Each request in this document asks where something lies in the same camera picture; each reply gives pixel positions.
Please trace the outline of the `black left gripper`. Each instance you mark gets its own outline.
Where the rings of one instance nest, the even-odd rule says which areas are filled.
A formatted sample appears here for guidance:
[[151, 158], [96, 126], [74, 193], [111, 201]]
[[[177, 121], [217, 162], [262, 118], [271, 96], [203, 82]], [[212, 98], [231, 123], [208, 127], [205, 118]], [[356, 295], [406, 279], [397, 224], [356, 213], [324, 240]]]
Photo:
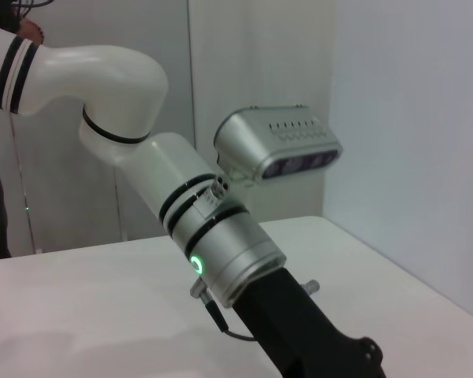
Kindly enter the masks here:
[[248, 285], [233, 304], [283, 377], [384, 377], [383, 353], [340, 332], [284, 268]]

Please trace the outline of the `person's hand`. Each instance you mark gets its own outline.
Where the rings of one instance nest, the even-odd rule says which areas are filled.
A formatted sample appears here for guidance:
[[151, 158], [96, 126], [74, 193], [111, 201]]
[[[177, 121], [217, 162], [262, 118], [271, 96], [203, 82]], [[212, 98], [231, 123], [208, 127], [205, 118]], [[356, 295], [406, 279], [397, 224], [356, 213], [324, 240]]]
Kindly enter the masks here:
[[36, 45], [42, 45], [45, 39], [42, 28], [28, 18], [23, 18], [17, 31], [17, 35], [24, 39], [29, 39]]

